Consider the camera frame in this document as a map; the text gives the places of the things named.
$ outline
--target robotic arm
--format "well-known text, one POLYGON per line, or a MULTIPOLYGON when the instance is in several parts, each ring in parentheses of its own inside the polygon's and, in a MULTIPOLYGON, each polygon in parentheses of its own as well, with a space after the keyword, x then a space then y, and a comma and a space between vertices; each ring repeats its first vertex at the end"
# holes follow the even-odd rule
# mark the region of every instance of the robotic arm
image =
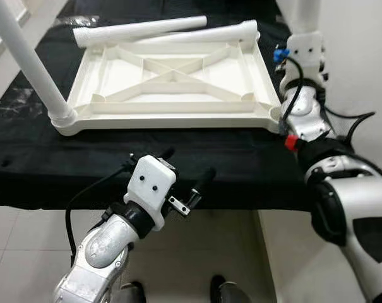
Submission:
POLYGON ((312 225, 341 248, 367 299, 382 302, 382 170, 338 140, 326 116, 321 1, 277 2, 293 31, 287 49, 275 51, 285 71, 281 132, 313 193, 312 225))
POLYGON ((124 271, 133 243, 152 229, 160 230, 171 210, 186 217, 215 177, 213 169, 207 170, 184 204, 170 195, 177 179, 175 167, 150 155, 136 162, 124 203, 112 204, 105 212, 106 222, 89 231, 78 246, 74 264, 56 287, 53 302, 110 302, 110 288, 124 271))

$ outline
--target black tablecloth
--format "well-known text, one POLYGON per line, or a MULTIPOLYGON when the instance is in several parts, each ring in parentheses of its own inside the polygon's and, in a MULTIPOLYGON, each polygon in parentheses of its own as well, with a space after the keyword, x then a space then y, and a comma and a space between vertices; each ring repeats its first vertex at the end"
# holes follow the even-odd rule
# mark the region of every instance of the black tablecloth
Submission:
MULTIPOLYGON (((184 9, 190 10, 176 8, 175 1, 165 1, 165 14, 158 18, 206 13, 186 14, 184 9)), ((254 18, 208 13, 211 27, 249 17, 254 18)), ((99 25, 150 19, 153 17, 135 14, 120 20, 102 16, 99 25)), ((277 43, 285 41, 288 32, 274 22, 259 23, 260 49, 277 86, 272 52, 277 43)), ((71 28, 49 30, 37 53, 67 98, 83 55, 71 28)), ((179 196, 207 167, 217 169, 217 178, 200 208, 309 208, 293 155, 278 136, 264 129, 89 130, 63 137, 51 126, 44 106, 22 74, 0 101, 0 205, 63 209, 77 191, 116 170, 129 153, 158 154, 170 146, 176 149, 170 162, 180 171, 176 184, 179 196)), ((109 202, 121 199, 128 179, 128 175, 122 175, 97 188, 77 202, 77 207, 105 208, 109 202)))

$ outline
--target white floor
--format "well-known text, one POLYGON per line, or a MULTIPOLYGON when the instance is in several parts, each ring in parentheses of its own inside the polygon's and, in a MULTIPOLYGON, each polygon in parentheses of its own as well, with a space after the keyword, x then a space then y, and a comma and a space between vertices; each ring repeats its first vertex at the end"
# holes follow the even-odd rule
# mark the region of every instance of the white floor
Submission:
MULTIPOLYGON (((76 239, 101 211, 74 211, 76 239)), ((63 211, 0 207, 0 302, 50 302, 69 270, 63 211)), ((257 240, 253 212, 194 211, 171 215, 131 253, 120 283, 143 283, 148 302, 209 302, 209 281, 221 273, 253 302, 273 302, 265 251, 257 240)))

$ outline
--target metal bracket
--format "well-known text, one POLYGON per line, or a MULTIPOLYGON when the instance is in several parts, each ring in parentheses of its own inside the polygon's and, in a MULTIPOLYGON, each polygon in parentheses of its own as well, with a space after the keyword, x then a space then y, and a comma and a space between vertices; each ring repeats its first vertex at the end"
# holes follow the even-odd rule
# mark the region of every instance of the metal bracket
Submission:
POLYGON ((184 217, 188 216, 191 211, 185 204, 181 203, 173 196, 168 199, 168 202, 184 217))

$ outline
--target blue connector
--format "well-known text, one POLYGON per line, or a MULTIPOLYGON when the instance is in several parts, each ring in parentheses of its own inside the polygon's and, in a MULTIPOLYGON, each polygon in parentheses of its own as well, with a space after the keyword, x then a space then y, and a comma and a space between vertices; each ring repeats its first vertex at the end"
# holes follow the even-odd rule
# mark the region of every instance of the blue connector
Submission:
POLYGON ((289 54, 290 50, 288 49, 275 49, 273 52, 273 60, 275 63, 281 63, 289 54))

